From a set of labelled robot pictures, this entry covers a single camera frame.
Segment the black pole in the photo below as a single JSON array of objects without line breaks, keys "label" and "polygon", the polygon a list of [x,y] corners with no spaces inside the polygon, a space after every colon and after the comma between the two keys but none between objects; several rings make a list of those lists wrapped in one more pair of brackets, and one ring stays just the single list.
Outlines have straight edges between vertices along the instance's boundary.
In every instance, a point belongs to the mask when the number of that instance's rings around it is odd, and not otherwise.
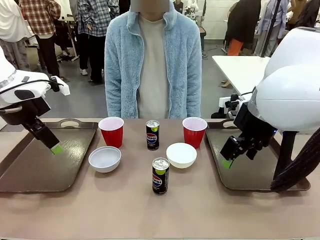
[{"label": "black pole", "polygon": [[271,32],[272,32],[272,29],[274,29],[274,24],[276,22],[276,16],[277,16],[277,12],[278,12],[278,9],[279,9],[279,6],[280,6],[280,2],[281,2],[281,0],[277,0],[277,2],[276,2],[276,6],[275,6],[275,9],[274,9],[274,14],[272,16],[270,27],[267,30],[266,39],[265,39],[264,46],[263,46],[263,49],[262,49],[262,53],[261,53],[261,57],[262,58],[264,58],[265,54],[266,54],[266,50],[267,50],[267,46],[268,46],[269,39],[270,39],[270,36],[271,36]]},{"label": "black pole", "polygon": [[295,137],[297,131],[284,131],[282,133],[282,142],[280,146],[280,153],[278,162],[276,163],[273,180],[282,173],[285,168],[292,162],[291,154],[294,148]]}]

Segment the blue fleece jacket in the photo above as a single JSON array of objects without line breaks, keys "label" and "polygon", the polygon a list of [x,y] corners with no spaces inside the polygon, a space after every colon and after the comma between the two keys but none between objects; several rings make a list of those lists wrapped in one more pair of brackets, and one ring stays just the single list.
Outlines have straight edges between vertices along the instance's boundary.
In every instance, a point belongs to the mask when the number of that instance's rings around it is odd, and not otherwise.
[{"label": "blue fleece jacket", "polygon": [[[191,19],[178,13],[172,3],[163,19],[169,118],[200,117],[202,53],[199,28]],[[138,118],[137,92],[143,61],[144,40],[138,13],[129,11],[113,19],[106,33],[104,75],[109,117]]]}]

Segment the plaid shirt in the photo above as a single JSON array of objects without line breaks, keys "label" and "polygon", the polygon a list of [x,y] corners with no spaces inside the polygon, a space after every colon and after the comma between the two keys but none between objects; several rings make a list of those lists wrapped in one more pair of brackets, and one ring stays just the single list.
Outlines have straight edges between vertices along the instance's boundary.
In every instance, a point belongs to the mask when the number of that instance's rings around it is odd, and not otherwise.
[{"label": "plaid shirt", "polygon": [[56,32],[53,19],[60,18],[61,7],[55,0],[20,0],[19,5],[34,34]]},{"label": "plaid shirt", "polygon": [[[117,0],[78,0],[78,32],[104,37],[110,21],[118,15]],[[88,29],[88,24],[92,26],[92,30]]]}]

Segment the red cup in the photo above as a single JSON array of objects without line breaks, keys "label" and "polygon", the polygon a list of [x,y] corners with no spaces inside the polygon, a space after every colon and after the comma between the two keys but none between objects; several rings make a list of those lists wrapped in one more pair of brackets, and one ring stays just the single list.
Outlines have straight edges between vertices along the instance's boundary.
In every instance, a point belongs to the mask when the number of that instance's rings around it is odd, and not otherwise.
[{"label": "red cup", "polygon": [[98,126],[101,130],[105,144],[115,148],[120,148],[124,135],[124,120],[120,117],[111,116],[102,119]]},{"label": "red cup", "polygon": [[204,138],[207,122],[200,117],[188,117],[182,121],[184,142],[195,149],[200,147]]}]

